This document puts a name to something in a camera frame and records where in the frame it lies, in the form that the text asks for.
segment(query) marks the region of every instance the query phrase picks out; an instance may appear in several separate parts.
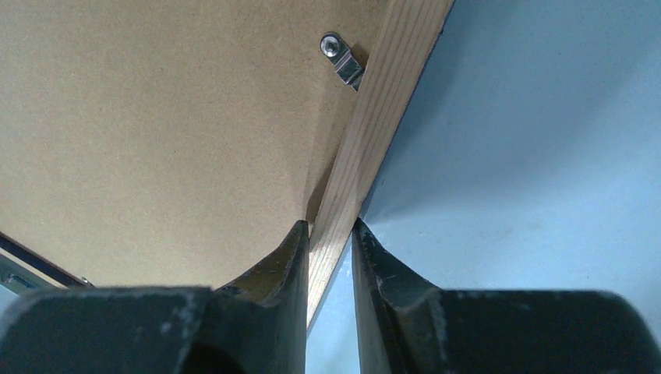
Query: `mdf board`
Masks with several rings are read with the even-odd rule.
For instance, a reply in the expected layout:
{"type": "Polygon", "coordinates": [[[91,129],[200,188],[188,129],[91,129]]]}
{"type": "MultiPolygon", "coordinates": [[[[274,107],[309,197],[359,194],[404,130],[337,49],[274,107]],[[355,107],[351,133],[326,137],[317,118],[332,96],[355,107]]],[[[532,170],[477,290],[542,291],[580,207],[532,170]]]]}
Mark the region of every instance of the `mdf board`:
{"type": "Polygon", "coordinates": [[[237,277],[320,204],[387,3],[0,4],[0,231],[96,285],[237,277]]]}

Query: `wood grain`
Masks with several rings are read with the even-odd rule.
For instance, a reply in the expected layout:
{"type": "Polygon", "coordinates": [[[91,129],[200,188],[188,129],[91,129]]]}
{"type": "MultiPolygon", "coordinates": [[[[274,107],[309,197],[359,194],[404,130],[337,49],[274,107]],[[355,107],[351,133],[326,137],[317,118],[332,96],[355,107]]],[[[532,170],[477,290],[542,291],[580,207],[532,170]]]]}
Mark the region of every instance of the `wood grain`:
{"type": "Polygon", "coordinates": [[[308,326],[453,0],[393,0],[310,238],[308,326]]]}

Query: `dark metal tool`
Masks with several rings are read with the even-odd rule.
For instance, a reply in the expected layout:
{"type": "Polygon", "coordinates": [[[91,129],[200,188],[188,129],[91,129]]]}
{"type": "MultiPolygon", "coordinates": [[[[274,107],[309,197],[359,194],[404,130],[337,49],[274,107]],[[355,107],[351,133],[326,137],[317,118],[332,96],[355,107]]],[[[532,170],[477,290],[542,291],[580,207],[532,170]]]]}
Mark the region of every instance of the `dark metal tool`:
{"type": "Polygon", "coordinates": [[[303,373],[308,226],[208,288],[35,291],[0,320],[0,373],[303,373]]]}
{"type": "Polygon", "coordinates": [[[442,290],[353,228],[361,372],[661,372],[640,316],[598,291],[442,290]]]}

